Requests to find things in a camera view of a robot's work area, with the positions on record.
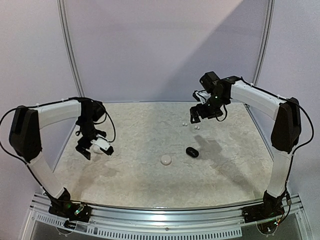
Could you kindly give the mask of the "black earbud charging case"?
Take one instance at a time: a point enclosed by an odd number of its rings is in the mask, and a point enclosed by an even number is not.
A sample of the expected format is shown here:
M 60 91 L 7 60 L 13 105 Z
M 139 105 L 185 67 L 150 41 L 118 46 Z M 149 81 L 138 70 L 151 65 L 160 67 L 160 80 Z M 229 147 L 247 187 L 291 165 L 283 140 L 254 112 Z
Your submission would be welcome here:
M 190 146 L 185 149 L 185 153 L 191 158 L 197 158 L 199 156 L 199 152 Z

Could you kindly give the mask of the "pink earbud charging case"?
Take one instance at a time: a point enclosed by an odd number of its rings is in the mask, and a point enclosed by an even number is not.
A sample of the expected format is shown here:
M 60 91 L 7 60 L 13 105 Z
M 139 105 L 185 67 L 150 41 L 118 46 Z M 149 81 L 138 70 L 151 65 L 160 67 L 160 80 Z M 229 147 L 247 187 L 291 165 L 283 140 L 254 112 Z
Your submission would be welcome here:
M 168 166 L 172 163 L 172 158 L 169 155 L 165 154 L 160 158 L 160 162 L 162 165 Z

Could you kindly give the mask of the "white earbud charging case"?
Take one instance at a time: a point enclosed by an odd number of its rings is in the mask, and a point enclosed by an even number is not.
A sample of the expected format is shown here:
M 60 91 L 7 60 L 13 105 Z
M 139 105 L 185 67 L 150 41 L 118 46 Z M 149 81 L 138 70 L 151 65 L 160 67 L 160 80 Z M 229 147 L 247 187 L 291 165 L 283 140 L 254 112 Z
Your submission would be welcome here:
M 96 154 L 103 154 L 103 151 L 100 149 L 100 147 L 94 145 L 92 151 Z

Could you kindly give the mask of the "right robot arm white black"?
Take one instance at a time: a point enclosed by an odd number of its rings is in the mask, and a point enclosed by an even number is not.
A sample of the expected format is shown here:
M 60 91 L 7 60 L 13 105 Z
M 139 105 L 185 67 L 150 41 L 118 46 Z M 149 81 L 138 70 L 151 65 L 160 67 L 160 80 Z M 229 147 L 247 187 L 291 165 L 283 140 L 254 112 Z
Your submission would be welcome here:
M 262 203 L 242 209 L 246 223 L 285 217 L 283 199 L 291 203 L 287 189 L 294 151 L 297 149 L 302 131 L 299 102 L 296 98 L 284 98 L 246 82 L 242 77 L 219 78 L 215 72 L 205 73 L 199 80 L 202 90 L 195 90 L 193 98 L 198 102 L 190 108 L 190 122 L 197 124 L 203 119 L 227 117 L 226 106 L 232 100 L 254 107 L 273 121 L 270 137 L 273 149 L 273 165 L 270 181 L 263 194 Z

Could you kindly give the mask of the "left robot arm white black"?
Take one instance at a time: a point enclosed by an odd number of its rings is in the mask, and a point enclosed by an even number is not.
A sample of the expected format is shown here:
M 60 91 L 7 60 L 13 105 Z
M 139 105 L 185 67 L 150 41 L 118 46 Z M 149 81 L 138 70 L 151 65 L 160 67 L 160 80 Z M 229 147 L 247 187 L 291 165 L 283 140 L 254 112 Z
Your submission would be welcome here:
M 101 102 L 85 97 L 71 97 L 38 106 L 21 105 L 14 111 L 9 144 L 49 197 L 50 214 L 69 221 L 88 223 L 92 208 L 85 202 L 72 201 L 69 191 L 53 173 L 43 155 L 40 130 L 48 125 L 76 118 L 82 135 L 75 147 L 76 151 L 87 160 L 91 158 L 91 146 L 111 155 L 114 149 L 106 138 L 106 132 L 95 128 L 96 122 L 105 112 Z

